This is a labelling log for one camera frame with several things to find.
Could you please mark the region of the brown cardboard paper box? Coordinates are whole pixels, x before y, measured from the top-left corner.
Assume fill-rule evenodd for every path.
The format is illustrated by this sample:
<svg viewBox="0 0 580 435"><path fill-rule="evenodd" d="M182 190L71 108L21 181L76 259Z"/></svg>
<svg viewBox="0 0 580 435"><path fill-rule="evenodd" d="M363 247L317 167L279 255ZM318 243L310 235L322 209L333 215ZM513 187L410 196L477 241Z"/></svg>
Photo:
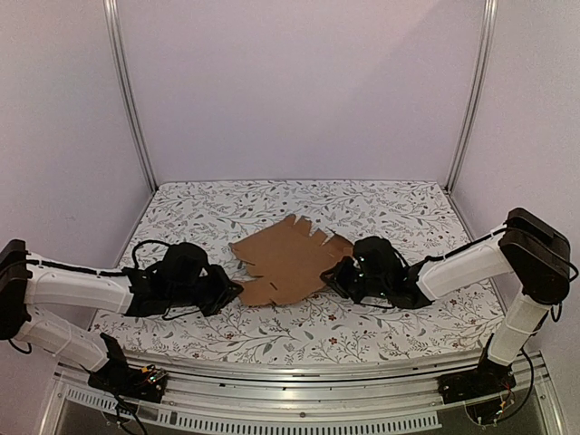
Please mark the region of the brown cardboard paper box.
<svg viewBox="0 0 580 435"><path fill-rule="evenodd" d="M312 230L305 217L283 220L230 245L251 276L239 295L247 306L293 305L324 288L322 272L353 253L341 235Z"/></svg>

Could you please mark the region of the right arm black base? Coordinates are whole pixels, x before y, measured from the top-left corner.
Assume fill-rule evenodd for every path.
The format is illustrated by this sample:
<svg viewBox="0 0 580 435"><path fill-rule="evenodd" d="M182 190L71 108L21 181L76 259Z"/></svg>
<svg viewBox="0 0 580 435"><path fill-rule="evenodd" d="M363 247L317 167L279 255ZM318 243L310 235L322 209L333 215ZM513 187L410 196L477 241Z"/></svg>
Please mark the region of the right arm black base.
<svg viewBox="0 0 580 435"><path fill-rule="evenodd" d="M516 386L512 364L492 362L487 350L482 352L475 368L443 374L437 378L437 383L445 404L477 399Z"/></svg>

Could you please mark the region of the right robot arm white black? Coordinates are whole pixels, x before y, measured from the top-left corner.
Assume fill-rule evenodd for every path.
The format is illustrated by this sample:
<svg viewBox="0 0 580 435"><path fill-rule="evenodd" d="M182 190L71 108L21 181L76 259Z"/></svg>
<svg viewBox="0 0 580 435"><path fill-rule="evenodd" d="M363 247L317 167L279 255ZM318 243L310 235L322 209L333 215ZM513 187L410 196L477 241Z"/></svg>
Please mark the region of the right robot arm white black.
<svg viewBox="0 0 580 435"><path fill-rule="evenodd" d="M518 284L519 292L506 303L504 320L488 340L478 368L469 374L469 387L477 395L487 395L502 383L504 372L552 307L568 297L578 276L567 237L524 208L510 210L504 223L485 236L415 264L388 239L363 238L351 255L320 275L340 297L358 305L376 297L407 310L484 281Z"/></svg>

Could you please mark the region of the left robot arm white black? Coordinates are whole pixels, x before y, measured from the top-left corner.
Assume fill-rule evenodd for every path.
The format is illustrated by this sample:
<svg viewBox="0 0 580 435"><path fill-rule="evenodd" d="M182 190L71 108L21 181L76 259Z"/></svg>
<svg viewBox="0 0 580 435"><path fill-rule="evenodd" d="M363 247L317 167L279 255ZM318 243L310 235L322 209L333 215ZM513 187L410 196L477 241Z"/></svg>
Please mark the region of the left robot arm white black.
<svg viewBox="0 0 580 435"><path fill-rule="evenodd" d="M39 346L98 374L114 392L128 392L135 376L118 342L45 307L80 306L133 318L194 307L211 316L241 294L242 285L210 263L203 248L188 242L163 246L164 257L145 268L96 269L58 263L32 253L23 240L9 241L1 250L2 340Z"/></svg>

